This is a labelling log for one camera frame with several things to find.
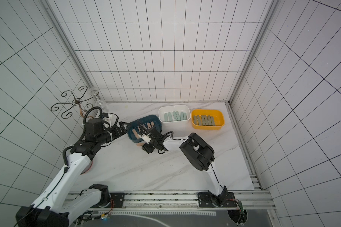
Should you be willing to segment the dark teal storage box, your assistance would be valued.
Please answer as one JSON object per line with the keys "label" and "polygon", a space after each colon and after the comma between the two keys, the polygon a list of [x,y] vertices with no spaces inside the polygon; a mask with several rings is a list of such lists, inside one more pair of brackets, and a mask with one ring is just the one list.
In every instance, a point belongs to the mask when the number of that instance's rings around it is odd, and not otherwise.
{"label": "dark teal storage box", "polygon": [[[155,128],[161,133],[162,132],[162,124],[160,119],[158,118],[158,116],[151,114],[145,117],[142,117],[140,119],[137,119],[135,121],[132,121],[129,123],[129,125],[127,126],[128,129],[128,137],[129,139],[133,142],[133,143],[141,143],[144,140],[142,139],[142,134],[143,134],[143,130],[148,129],[147,123],[154,122],[155,124]],[[135,135],[133,134],[132,130],[135,129],[137,131],[137,133],[139,134],[140,138],[137,139],[135,137]]]}

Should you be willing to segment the mint knife pair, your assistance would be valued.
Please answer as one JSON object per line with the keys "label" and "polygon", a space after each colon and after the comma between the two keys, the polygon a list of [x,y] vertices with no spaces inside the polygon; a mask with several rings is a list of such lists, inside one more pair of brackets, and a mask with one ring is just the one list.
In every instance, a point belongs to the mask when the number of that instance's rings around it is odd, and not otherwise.
{"label": "mint knife pair", "polygon": [[168,112],[168,122],[173,122],[173,116],[172,116],[172,112]]}

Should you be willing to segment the white storage box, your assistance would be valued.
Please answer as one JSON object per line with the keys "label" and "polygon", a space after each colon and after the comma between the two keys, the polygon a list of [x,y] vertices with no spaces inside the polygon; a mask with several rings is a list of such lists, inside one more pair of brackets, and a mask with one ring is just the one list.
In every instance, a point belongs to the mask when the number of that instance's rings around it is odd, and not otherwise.
{"label": "white storage box", "polygon": [[[164,121],[164,114],[168,113],[168,112],[173,112],[173,111],[178,111],[180,112],[184,112],[187,114],[187,120],[183,120],[183,121],[174,121],[173,118],[173,122],[165,122]],[[191,119],[191,112],[188,106],[186,105],[174,105],[174,106],[166,106],[166,107],[161,107],[158,110],[158,116],[159,119],[161,121],[162,124],[166,125],[166,126],[179,126],[179,125],[183,125],[183,124],[187,124],[189,122],[189,120]]]}

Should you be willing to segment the mint knife vertical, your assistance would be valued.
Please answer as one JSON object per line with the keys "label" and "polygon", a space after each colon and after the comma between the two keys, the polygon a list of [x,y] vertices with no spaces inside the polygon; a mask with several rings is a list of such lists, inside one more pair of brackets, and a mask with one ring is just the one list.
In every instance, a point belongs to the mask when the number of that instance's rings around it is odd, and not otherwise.
{"label": "mint knife vertical", "polygon": [[172,114],[173,114],[174,121],[178,121],[177,113],[173,111]]}

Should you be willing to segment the olive knife pair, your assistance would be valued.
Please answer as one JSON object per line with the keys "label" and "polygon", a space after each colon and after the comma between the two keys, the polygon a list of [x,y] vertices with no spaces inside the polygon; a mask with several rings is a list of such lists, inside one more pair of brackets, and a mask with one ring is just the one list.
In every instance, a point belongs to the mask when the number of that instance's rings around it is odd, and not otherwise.
{"label": "olive knife pair", "polygon": [[211,122],[211,117],[210,115],[207,116],[207,122],[209,126],[212,126],[212,122]]}

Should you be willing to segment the yellow storage box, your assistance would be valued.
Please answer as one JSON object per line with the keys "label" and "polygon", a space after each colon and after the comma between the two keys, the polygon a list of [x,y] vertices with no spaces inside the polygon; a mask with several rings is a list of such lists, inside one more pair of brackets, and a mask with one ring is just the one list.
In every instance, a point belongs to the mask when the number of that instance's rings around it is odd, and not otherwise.
{"label": "yellow storage box", "polygon": [[191,121],[194,129],[219,130],[224,124],[224,116],[219,110],[195,109],[191,112]]}

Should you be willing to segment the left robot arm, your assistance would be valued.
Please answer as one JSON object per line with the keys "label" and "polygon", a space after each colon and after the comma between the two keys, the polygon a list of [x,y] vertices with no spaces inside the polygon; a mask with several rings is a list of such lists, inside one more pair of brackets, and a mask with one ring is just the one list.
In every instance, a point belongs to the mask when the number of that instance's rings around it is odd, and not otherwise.
{"label": "left robot arm", "polygon": [[127,133],[125,123],[114,124],[95,118],[84,121],[80,139],[62,152],[64,166],[42,194],[30,206],[17,212],[16,227],[68,227],[91,207],[114,208],[109,188],[93,184],[68,205],[65,199],[84,170],[106,144]]}

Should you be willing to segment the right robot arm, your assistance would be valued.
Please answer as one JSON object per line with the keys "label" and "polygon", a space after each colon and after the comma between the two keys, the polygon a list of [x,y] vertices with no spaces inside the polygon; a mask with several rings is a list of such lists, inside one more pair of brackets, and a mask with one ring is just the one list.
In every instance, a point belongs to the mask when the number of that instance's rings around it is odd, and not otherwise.
{"label": "right robot arm", "polygon": [[190,164],[197,170],[203,172],[207,182],[208,195],[215,207],[222,207],[224,204],[233,202],[235,198],[228,193],[227,187],[219,181],[215,166],[215,151],[198,134],[191,133],[187,137],[173,137],[170,131],[165,135],[152,135],[145,133],[141,135],[145,144],[142,149],[148,154],[155,149],[158,151],[181,151]]}

